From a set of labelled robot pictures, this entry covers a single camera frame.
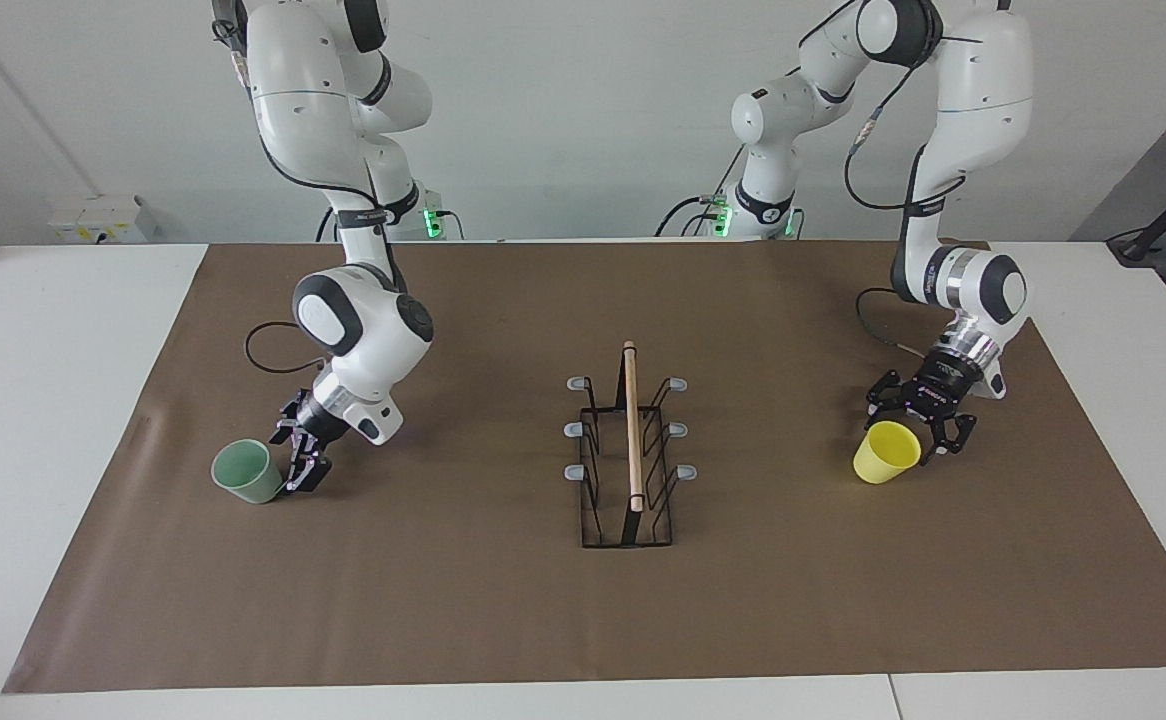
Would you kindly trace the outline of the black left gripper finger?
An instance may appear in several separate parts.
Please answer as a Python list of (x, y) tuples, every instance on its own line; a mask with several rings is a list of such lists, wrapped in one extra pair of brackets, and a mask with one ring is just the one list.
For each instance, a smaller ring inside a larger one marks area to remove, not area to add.
[(958, 454), (972, 436), (979, 419), (970, 413), (939, 413), (925, 415), (923, 424), (930, 429), (932, 446), (922, 452), (918, 464), (929, 464), (936, 455)]
[(868, 422), (881, 421), (888, 415), (904, 415), (911, 408), (912, 380), (898, 372), (885, 372), (868, 387)]

